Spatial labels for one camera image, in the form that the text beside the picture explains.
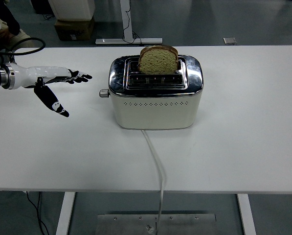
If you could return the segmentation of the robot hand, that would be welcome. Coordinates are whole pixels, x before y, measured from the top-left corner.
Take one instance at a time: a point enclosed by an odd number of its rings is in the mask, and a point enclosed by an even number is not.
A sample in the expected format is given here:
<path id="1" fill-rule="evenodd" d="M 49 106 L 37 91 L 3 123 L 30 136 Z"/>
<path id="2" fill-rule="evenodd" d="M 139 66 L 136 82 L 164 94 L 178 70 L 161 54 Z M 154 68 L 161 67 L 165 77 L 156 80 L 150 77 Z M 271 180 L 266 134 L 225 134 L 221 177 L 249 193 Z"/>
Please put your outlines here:
<path id="1" fill-rule="evenodd" d="M 65 67 L 20 67 L 14 63 L 10 64 L 11 78 L 9 89 L 19 87 L 32 88 L 35 95 L 50 110 L 68 117 L 69 113 L 59 102 L 53 91 L 47 84 L 64 82 L 69 84 L 88 82 L 92 76 L 78 70 Z"/>

